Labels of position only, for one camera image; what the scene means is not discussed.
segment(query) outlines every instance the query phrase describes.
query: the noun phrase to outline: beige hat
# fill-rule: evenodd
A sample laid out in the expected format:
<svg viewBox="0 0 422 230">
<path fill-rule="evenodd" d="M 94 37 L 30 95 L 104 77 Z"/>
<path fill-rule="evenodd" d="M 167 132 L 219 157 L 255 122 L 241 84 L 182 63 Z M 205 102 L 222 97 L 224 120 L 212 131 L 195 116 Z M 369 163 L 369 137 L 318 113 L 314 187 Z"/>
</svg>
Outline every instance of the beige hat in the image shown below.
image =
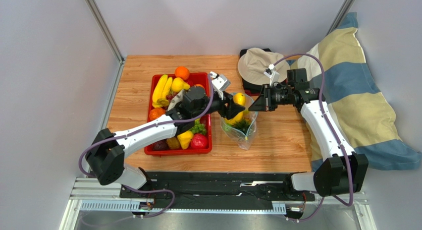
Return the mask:
<svg viewBox="0 0 422 230">
<path fill-rule="evenodd" d="M 259 48 L 251 48 L 246 51 L 239 59 L 237 69 L 240 76 L 249 83 L 256 85 L 269 84 L 269 78 L 263 74 L 269 65 L 274 64 L 284 56 L 279 53 L 266 52 Z M 290 69 L 289 64 L 284 60 L 275 66 L 280 73 L 278 82 L 282 82 L 287 78 L 287 70 Z"/>
</svg>

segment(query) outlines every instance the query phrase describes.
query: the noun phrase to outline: plastic bag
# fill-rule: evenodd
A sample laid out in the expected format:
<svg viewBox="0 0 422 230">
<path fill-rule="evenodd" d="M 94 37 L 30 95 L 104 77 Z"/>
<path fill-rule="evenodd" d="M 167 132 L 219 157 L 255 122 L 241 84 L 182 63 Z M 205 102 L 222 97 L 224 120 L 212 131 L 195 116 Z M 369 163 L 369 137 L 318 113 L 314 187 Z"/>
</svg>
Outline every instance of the plastic bag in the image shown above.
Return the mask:
<svg viewBox="0 0 422 230">
<path fill-rule="evenodd" d="M 248 131 L 245 133 L 233 128 L 232 126 L 226 124 L 224 118 L 220 117 L 220 126 L 221 130 L 233 141 L 237 143 L 237 145 L 244 150 L 249 150 L 252 145 L 252 142 L 257 135 L 257 123 L 255 122 L 258 116 L 258 112 L 250 112 L 248 111 L 249 106 L 254 102 L 252 97 L 244 94 L 246 97 L 246 104 L 245 104 L 245 111 L 243 117 L 248 118 L 251 120 L 251 125 L 248 128 Z"/>
</svg>

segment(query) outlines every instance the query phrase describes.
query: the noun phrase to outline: lemon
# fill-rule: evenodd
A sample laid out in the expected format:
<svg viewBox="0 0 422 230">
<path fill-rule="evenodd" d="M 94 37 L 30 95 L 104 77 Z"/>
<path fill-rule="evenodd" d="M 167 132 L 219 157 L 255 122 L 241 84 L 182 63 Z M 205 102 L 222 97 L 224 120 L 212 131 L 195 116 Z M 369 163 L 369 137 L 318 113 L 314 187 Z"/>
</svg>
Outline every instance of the lemon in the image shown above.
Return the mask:
<svg viewBox="0 0 422 230">
<path fill-rule="evenodd" d="M 246 96 L 242 93 L 237 93 L 233 96 L 233 101 L 238 105 L 245 106 L 246 104 Z"/>
</svg>

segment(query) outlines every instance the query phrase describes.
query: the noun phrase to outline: striped pillow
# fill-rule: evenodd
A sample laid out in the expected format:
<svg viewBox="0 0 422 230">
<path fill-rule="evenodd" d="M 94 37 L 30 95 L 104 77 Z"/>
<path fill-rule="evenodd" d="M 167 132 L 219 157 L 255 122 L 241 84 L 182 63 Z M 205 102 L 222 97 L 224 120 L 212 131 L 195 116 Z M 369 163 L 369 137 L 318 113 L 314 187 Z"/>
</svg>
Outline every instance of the striped pillow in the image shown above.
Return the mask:
<svg viewBox="0 0 422 230">
<path fill-rule="evenodd" d="M 308 53 L 320 59 L 325 70 L 323 94 L 337 127 L 357 154 L 366 154 L 369 167 L 379 170 L 412 170 L 421 163 L 421 153 L 406 145 L 397 133 L 396 114 L 376 86 L 364 51 L 355 37 L 356 13 Z M 301 57 L 291 69 L 306 68 L 311 88 L 321 86 L 321 69 L 310 57 Z M 322 156 L 311 132 L 312 169 Z"/>
</svg>

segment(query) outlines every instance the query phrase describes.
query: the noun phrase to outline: red plastic basket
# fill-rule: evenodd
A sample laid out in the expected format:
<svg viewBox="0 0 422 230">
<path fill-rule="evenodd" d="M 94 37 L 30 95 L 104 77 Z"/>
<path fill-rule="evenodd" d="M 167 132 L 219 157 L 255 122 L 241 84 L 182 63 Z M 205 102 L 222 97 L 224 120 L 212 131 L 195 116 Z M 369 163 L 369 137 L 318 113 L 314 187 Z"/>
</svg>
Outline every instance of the red plastic basket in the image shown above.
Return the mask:
<svg viewBox="0 0 422 230">
<path fill-rule="evenodd" d="M 205 91 L 207 95 L 210 95 L 210 87 L 208 83 L 207 73 L 205 72 L 198 72 L 198 73 L 191 73 L 189 75 L 189 79 L 186 80 L 188 83 L 192 83 L 194 85 L 200 84 L 205 87 Z M 153 92 L 154 88 L 158 84 L 158 80 L 162 75 L 154 75 L 153 80 L 151 83 L 151 93 L 150 93 L 150 103 L 148 106 L 148 113 L 154 108 L 153 107 Z M 168 77 L 175 78 L 174 74 L 168 74 Z M 190 146 L 188 149 L 176 149 L 176 150 L 163 150 L 163 151 L 155 151 L 153 150 L 153 145 L 146 146 L 144 148 L 144 152 L 147 155 L 152 156 L 174 156 L 174 155 L 189 155 L 189 154 L 205 154 L 211 151 L 212 149 L 212 138 L 211 138 L 211 116 L 205 115 L 200 119 L 201 123 L 205 124 L 205 128 L 207 129 L 207 136 L 208 136 L 208 147 L 205 149 L 192 149 Z"/>
</svg>

